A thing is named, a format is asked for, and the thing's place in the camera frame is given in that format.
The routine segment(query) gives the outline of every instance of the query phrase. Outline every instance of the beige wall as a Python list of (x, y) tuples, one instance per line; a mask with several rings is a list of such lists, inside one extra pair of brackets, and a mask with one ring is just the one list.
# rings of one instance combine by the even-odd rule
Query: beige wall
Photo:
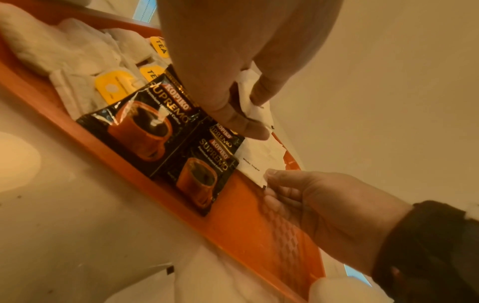
[(309, 170), (479, 201), (479, 1), (346, 0), (273, 112)]

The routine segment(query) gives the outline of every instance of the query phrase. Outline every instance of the coffee cup illustration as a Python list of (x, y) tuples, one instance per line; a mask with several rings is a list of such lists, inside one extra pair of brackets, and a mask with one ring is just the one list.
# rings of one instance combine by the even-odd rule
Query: coffee cup illustration
[(213, 189), (218, 181), (216, 171), (204, 161), (190, 158), (184, 165), (176, 187), (199, 208), (207, 208), (213, 199)]
[(139, 101), (127, 102), (118, 111), (108, 133), (144, 161), (160, 160), (173, 134), (169, 112)]

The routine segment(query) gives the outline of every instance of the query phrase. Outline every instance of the yellow tea bag tag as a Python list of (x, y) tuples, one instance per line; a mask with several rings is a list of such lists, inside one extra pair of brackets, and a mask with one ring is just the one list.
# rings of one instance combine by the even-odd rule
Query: yellow tea bag tag
[(137, 89), (133, 86), (136, 77), (125, 70), (114, 70), (96, 77), (95, 87), (109, 105), (123, 100)]
[(157, 64), (149, 64), (140, 67), (140, 73), (145, 77), (148, 82), (153, 81), (158, 78), (161, 74), (165, 72), (165, 68)]
[(161, 58), (168, 59), (170, 58), (170, 53), (165, 44), (165, 40), (161, 37), (151, 37), (150, 43), (156, 52), (160, 55)]

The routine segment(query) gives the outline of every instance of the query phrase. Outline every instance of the white countertop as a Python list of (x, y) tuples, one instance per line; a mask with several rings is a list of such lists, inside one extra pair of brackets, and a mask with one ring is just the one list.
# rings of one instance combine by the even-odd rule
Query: white countertop
[(0, 298), (104, 302), (173, 262), (176, 302), (283, 298), (0, 93)]

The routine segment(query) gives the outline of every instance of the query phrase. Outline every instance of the coffee sachet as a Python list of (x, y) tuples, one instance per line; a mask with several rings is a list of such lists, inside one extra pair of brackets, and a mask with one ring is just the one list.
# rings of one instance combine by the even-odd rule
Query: coffee sachet
[(149, 177), (205, 118), (169, 70), (171, 66), (125, 99), (77, 120)]
[(205, 216), (238, 166), (234, 153), (244, 137), (204, 120), (161, 174)]

